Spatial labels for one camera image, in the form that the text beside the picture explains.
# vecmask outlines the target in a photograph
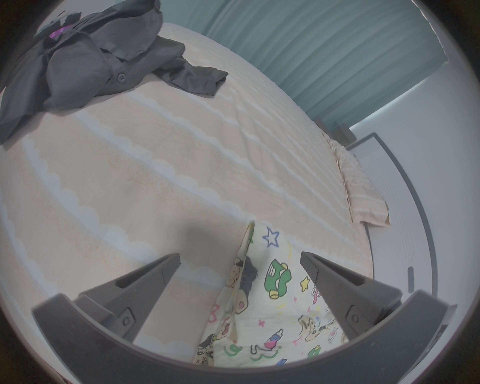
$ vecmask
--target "cartoon print fabric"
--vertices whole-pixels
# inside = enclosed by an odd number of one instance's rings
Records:
[[[251,223],[198,347],[195,364],[283,365],[347,339],[280,231]]]

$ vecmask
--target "bed sheet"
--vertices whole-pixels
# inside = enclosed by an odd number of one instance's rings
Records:
[[[336,159],[305,113],[242,58],[164,24],[192,65],[229,72],[214,98],[148,75],[135,89],[66,113],[41,113],[0,148],[0,293],[48,364],[31,308],[71,299],[179,252],[135,344],[192,361],[250,221],[297,249],[372,276]]]

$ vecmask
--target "white headboard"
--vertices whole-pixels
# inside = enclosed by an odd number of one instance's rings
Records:
[[[391,227],[365,225],[376,280],[402,290],[405,300],[414,290],[437,296],[435,246],[421,201],[400,163],[376,133],[347,148],[360,162],[388,204]]]

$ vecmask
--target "teal curtain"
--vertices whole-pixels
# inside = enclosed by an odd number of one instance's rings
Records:
[[[444,51],[410,0],[161,0],[167,23],[249,61],[329,129],[436,71]]]

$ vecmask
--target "beige pillow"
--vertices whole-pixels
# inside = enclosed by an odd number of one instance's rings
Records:
[[[330,139],[329,143],[347,190],[352,221],[388,227],[388,206],[368,179],[357,158],[335,140]]]

